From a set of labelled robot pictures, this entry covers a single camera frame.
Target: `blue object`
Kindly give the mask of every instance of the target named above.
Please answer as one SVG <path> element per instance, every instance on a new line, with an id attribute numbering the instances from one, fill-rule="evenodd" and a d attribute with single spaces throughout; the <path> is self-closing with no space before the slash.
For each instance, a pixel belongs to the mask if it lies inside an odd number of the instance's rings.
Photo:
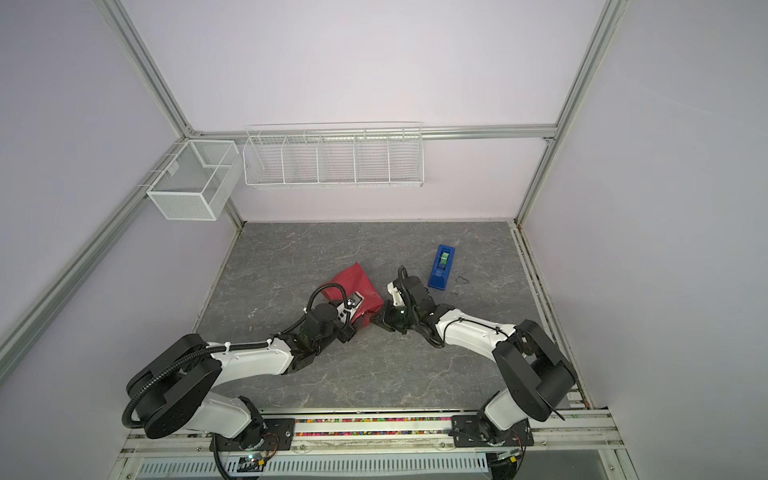
<path id="1" fill-rule="evenodd" d="M 445 290 L 448 286 L 448 274 L 451 273 L 455 251 L 455 248 L 448 245 L 438 247 L 437 255 L 435 256 L 435 266 L 432 267 L 432 275 L 429 276 L 428 286 L 438 290 Z"/>

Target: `white wire basket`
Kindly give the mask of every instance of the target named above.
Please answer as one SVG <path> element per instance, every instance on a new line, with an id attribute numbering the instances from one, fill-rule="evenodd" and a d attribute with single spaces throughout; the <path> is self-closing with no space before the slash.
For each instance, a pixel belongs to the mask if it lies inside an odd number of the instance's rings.
<path id="1" fill-rule="evenodd" d="M 147 195 L 168 220 L 216 220 L 242 174 L 235 142 L 188 140 Z"/>
<path id="2" fill-rule="evenodd" d="M 246 127 L 245 182 L 254 188 L 421 186 L 420 124 Z"/>

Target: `white wall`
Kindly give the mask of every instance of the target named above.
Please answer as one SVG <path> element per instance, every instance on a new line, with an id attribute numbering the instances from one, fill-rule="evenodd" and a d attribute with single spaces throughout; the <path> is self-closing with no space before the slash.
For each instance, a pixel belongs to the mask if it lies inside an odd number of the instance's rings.
<path id="1" fill-rule="evenodd" d="M 175 140 L 90 0 L 0 14 L 0 336 Z M 0 386 L 3 478 L 105 478 L 126 382 L 188 333 L 227 219 L 148 204 Z"/>
<path id="2" fill-rule="evenodd" d="M 554 123 L 604 0 L 124 0 L 197 130 Z"/>
<path id="3" fill-rule="evenodd" d="M 0 336 L 174 133 L 90 0 L 0 14 Z"/>
<path id="4" fill-rule="evenodd" d="M 422 187 L 254 190 L 233 194 L 247 221 L 514 218 L 544 153 L 541 138 L 425 141 Z"/>
<path id="5" fill-rule="evenodd" d="M 524 225 L 640 478 L 765 477 L 766 23 L 633 2 Z"/>
<path id="6" fill-rule="evenodd" d="M 0 386 L 3 478 L 98 480 L 125 442 L 125 385 L 192 331 L 233 228 L 147 203 Z"/>

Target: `red bag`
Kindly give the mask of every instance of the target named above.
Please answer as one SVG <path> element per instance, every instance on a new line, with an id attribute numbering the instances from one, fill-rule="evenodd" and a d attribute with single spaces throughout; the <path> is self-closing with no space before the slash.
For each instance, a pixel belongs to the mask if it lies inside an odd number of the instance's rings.
<path id="1" fill-rule="evenodd" d="M 347 295 L 351 295 L 353 292 L 359 292 L 363 297 L 362 305 L 355 312 L 355 316 L 352 317 L 352 322 L 355 323 L 362 317 L 362 324 L 356 325 L 357 329 L 361 329 L 368 326 L 371 323 L 371 317 L 374 316 L 381 307 L 384 306 L 384 300 L 373 288 L 371 279 L 366 275 L 365 270 L 362 269 L 359 263 L 355 262 L 350 268 L 339 273 L 333 277 L 332 282 L 341 284 L 346 290 Z M 336 288 L 328 288 L 323 290 L 323 295 L 328 300 L 341 300 L 341 292 Z"/>

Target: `gray tabletop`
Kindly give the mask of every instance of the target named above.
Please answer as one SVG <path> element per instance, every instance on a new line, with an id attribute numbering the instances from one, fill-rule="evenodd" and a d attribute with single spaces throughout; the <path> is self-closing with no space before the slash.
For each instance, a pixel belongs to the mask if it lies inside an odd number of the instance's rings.
<path id="1" fill-rule="evenodd" d="M 386 299 L 398 265 L 427 283 L 440 243 L 456 253 L 448 288 L 430 289 L 437 303 L 501 323 L 539 321 L 507 223 L 249 223 L 197 331 L 206 341 L 264 339 L 298 320 L 312 290 L 355 262 Z M 371 325 L 299 372 L 214 391 L 259 408 L 477 409 L 501 389 L 485 357 Z"/>

